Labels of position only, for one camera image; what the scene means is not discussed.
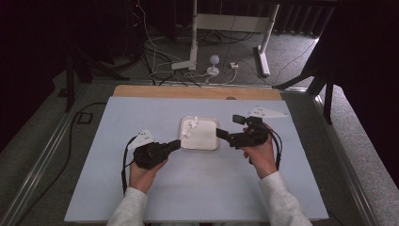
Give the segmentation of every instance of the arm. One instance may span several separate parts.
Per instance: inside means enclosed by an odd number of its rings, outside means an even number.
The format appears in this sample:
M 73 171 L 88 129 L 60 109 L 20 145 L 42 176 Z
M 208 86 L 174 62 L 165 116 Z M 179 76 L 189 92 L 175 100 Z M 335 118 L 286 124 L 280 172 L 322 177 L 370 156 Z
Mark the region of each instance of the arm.
M 311 225 L 296 197 L 276 171 L 259 182 L 271 225 Z
M 136 163 L 130 165 L 129 187 L 126 189 L 122 202 L 106 224 L 107 226 L 143 225 L 143 215 L 147 204 L 146 193 L 152 185 L 156 172 L 166 163 L 167 160 L 153 169 L 142 169 Z
M 287 185 L 277 170 L 271 136 L 262 145 L 242 149 L 244 157 L 250 157 L 261 179 L 259 186 L 271 225 L 311 225 L 299 201 L 288 191 Z

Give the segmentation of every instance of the handheld controller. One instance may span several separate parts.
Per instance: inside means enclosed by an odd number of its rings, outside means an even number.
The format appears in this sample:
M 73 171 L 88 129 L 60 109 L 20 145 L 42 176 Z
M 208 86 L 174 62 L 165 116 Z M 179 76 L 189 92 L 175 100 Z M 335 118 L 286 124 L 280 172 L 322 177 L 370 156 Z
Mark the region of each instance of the handheld controller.
M 180 146 L 181 141 L 179 139 L 163 144 L 149 143 L 136 148 L 133 153 L 134 161 L 140 168 L 150 170 L 166 160 L 173 151 L 180 149 Z

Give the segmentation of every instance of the stand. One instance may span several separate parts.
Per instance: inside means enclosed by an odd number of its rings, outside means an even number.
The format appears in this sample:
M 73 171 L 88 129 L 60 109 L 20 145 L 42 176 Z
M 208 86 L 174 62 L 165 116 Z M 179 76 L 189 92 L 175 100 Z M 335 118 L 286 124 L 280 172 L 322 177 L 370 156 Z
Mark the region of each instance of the stand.
M 179 70 L 188 68 L 193 72 L 196 70 L 197 64 L 197 29 L 213 29 L 213 30 L 231 30 L 244 32 L 264 32 L 262 45 L 258 46 L 259 60 L 263 76 L 269 76 L 270 71 L 267 65 L 265 49 L 272 32 L 273 24 L 276 20 L 276 15 L 279 11 L 279 5 L 274 5 L 270 17 L 247 17 L 247 16 L 230 16 L 230 15 L 216 15 L 216 14 L 198 14 L 197 0 L 194 0 L 193 7 L 193 30 L 190 59 L 187 61 L 172 64 L 172 70 Z
M 320 93 L 320 91 L 323 89 L 324 86 L 326 86 L 326 98 L 325 98 L 325 103 L 324 103 L 324 110 L 323 110 L 323 115 L 326 118 L 328 124 L 332 124 L 331 120 L 331 104 L 332 104 L 332 91 L 334 88 L 334 74 L 329 71 L 329 70 L 314 70 L 308 73 L 302 73 L 301 75 L 283 83 L 278 86 L 273 86 L 273 89 L 287 89 L 290 86 L 305 80 L 311 76 L 314 75 L 313 80 L 311 81 L 311 84 L 309 85 L 307 89 L 307 93 L 311 96 L 316 96 Z

